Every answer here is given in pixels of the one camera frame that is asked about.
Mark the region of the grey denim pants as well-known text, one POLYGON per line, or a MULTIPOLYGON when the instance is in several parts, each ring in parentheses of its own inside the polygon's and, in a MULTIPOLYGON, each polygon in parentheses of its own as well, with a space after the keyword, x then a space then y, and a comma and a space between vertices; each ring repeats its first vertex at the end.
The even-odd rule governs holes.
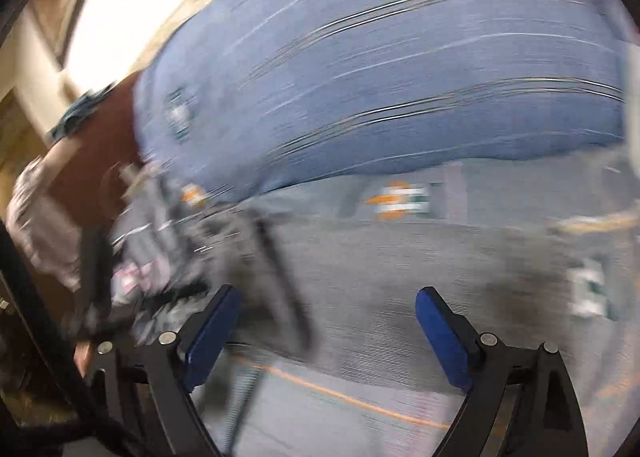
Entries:
POLYGON ((426 286, 517 347, 558 345, 577 389, 634 368, 626 235, 434 221, 234 216, 213 240, 218 271, 242 293, 233 352, 378 387, 444 391, 416 320, 426 286))

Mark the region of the grey patterned bed sheet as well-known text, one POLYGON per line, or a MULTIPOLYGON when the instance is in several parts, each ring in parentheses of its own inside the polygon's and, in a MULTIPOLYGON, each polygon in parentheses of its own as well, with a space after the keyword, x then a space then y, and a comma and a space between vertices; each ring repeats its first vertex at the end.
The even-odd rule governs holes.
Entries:
POLYGON ((558 345, 591 455, 638 418, 639 180, 623 147, 336 178, 231 209, 181 205, 153 173, 114 240, 119 301, 198 276, 240 288, 238 328, 192 395, 235 456, 432 451, 462 395, 414 315, 425 286, 508 344, 558 345))

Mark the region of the pinkish grey draped cloth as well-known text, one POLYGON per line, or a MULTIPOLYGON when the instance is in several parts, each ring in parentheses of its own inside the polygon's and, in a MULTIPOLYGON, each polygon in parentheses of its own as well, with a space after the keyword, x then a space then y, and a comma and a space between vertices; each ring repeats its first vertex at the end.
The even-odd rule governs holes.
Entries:
POLYGON ((49 196, 42 157, 29 162, 17 177, 6 207, 6 228, 35 269, 70 291, 80 288, 80 231, 49 196))

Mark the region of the brown wooden headboard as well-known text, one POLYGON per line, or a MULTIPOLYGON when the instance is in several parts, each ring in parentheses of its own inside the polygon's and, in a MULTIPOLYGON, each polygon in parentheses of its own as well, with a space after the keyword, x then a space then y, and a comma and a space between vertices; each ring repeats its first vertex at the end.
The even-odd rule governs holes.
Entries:
POLYGON ((58 141, 40 162, 39 194, 50 198, 79 229, 79 289, 68 336, 89 339, 105 330, 111 314, 113 248, 108 241, 124 209, 125 185, 117 170, 139 167, 134 136, 135 72, 108 92, 71 136, 58 141))

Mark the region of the teal cloth on headboard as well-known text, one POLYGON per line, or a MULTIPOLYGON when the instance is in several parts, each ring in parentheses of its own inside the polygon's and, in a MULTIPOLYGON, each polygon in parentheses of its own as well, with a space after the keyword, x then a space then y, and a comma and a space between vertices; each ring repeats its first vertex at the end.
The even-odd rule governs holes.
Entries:
POLYGON ((114 87, 115 84, 109 84, 99 91, 88 91, 80 95, 47 133, 50 145, 53 146, 67 136, 76 133, 80 126, 96 111, 96 107, 113 91, 114 87))

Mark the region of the blue plaid pillow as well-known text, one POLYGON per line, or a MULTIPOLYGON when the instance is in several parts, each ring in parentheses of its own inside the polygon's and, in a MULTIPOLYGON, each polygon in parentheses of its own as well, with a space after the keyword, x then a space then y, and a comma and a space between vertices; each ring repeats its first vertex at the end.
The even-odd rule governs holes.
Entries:
POLYGON ((143 159, 237 202, 620 142, 616 0, 213 0, 134 87, 143 159))

